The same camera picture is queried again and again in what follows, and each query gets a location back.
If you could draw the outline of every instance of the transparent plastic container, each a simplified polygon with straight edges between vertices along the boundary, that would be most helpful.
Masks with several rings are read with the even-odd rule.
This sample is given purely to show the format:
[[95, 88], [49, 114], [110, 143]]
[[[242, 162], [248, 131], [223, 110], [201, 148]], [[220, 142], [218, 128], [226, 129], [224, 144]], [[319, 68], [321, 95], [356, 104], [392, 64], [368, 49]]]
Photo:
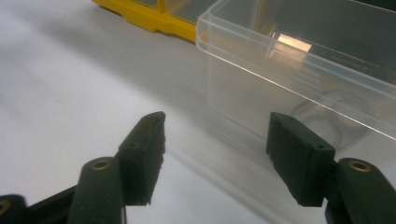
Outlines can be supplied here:
[[165, 0], [166, 11], [184, 21], [196, 24], [202, 15], [217, 0]]
[[394, 27], [396, 13], [345, 0], [221, 0], [199, 18], [196, 45], [210, 55], [203, 122], [261, 173], [244, 185], [237, 171], [215, 170], [235, 198], [270, 223], [325, 223], [281, 187], [265, 153], [271, 112], [311, 128], [337, 160], [395, 163]]

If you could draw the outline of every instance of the white surface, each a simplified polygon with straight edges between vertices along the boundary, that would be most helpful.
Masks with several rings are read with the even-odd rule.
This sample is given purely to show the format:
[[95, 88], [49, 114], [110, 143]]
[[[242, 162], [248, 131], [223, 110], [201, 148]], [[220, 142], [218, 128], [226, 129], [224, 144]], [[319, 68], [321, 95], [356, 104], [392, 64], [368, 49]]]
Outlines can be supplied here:
[[163, 110], [165, 163], [152, 205], [128, 208], [129, 221], [264, 223], [175, 159], [199, 147], [179, 135], [205, 104], [207, 60], [193, 44], [77, 0], [3, 1], [0, 30], [0, 195], [32, 204], [75, 185], [85, 162]]

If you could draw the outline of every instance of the small metal object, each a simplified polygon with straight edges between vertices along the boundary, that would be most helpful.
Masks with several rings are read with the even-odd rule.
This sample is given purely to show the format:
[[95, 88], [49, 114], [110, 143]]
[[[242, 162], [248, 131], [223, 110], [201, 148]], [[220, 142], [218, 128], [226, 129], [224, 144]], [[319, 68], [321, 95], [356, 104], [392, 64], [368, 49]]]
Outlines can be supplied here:
[[369, 165], [361, 161], [350, 161], [349, 166], [360, 172], [370, 172], [372, 170]]
[[0, 216], [3, 215], [8, 208], [11, 206], [8, 200], [3, 200], [0, 202]]
[[111, 162], [110, 161], [105, 161], [105, 160], [103, 160], [103, 161], [98, 161], [97, 163], [95, 163], [93, 166], [92, 166], [92, 169], [93, 170], [104, 170], [104, 169], [106, 169], [107, 167], [109, 167], [111, 165]]

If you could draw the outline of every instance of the brass screw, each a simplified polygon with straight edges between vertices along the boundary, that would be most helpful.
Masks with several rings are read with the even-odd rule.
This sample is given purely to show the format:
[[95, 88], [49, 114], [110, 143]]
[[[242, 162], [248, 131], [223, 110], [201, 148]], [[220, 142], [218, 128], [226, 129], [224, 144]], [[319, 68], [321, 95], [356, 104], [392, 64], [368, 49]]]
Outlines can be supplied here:
[[370, 172], [372, 170], [369, 165], [360, 161], [350, 161], [349, 166], [360, 172]]
[[98, 161], [96, 164], [92, 166], [93, 170], [105, 170], [111, 164], [110, 161]]
[[9, 201], [7, 200], [0, 201], [0, 216], [3, 215], [10, 206], [11, 204], [9, 203]]

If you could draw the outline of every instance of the yellow plastic container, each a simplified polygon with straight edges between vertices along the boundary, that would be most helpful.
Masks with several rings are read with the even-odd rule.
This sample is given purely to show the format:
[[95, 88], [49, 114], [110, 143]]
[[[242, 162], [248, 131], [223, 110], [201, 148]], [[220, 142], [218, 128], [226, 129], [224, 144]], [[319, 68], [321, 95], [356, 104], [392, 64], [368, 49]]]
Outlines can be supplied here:
[[216, 0], [92, 0], [151, 32], [161, 31], [195, 42], [199, 15]]

